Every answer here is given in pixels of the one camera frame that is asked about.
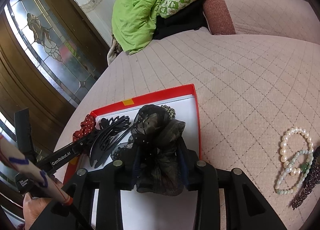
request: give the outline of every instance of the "silver screw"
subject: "silver screw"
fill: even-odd
[[[87,170],[85,168],[81,168],[77,171],[78,176],[83,176],[86,173],[87,173]]]
[[[241,174],[242,174],[242,170],[239,169],[239,168],[235,168],[235,169],[233,170],[233,173],[236,174],[236,175],[241,175]]]
[[[113,166],[115,166],[115,167],[119,167],[119,166],[121,166],[122,165],[122,161],[121,160],[115,160],[114,162],[113,162]]]
[[[204,167],[205,165],[207,165],[207,163],[206,163],[205,161],[203,161],[203,160],[198,160],[198,161],[197,161],[197,165],[198,165],[199,167]]]

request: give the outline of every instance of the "green bead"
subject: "green bead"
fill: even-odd
[[[303,163],[303,164],[301,164],[300,168],[301,168],[301,172],[303,174],[305,174],[305,172],[306,172],[306,170],[308,168],[308,165],[306,163]]]

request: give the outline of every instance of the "black sheer fabric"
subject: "black sheer fabric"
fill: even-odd
[[[139,146],[137,191],[177,196],[183,191],[176,150],[185,122],[170,119],[169,113],[156,105],[143,106],[136,115],[128,145],[117,146],[112,156],[125,156],[132,145]]]

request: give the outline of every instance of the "human hand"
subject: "human hand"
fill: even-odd
[[[57,184],[59,188],[63,187],[63,184],[55,177],[52,180]],[[50,203],[52,198],[35,198],[32,199],[31,194],[27,193],[23,200],[23,217],[25,220],[25,230],[29,230],[34,221],[38,218],[41,212],[45,209],[47,204]]]

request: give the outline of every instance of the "green blanket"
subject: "green blanket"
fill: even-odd
[[[156,29],[156,16],[160,4],[162,5],[162,13],[164,8],[169,8],[170,5],[173,5],[168,0],[115,1],[112,15],[112,32],[124,51],[134,54],[150,43],[153,32]],[[176,6],[174,10],[166,10],[166,17],[175,12],[177,12]]]

